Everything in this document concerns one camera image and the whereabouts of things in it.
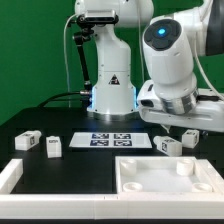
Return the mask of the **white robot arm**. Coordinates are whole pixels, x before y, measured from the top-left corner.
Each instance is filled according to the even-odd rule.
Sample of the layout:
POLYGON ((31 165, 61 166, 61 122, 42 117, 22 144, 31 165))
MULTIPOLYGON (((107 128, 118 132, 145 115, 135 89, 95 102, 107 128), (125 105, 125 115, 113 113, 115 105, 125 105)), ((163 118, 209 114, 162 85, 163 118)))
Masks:
POLYGON ((82 38, 95 37, 98 81, 87 111, 121 118, 134 112, 150 123, 224 132, 224 94, 200 89, 193 68, 200 56, 224 53, 224 0, 203 0, 189 10, 153 16, 152 0, 76 0, 82 38), (150 76, 139 92, 130 82, 130 47, 115 27, 143 25, 150 76))

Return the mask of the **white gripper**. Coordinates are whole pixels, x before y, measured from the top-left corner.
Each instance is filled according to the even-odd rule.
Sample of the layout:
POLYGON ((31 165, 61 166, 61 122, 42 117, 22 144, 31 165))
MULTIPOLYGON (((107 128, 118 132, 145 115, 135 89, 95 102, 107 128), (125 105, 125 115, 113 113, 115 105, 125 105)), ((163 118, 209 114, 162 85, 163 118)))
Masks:
POLYGON ((146 81, 138 97, 140 117, 149 123, 224 132, 224 102, 199 101, 196 107, 183 115, 173 115, 163 111, 159 98, 155 95, 152 81, 146 81))

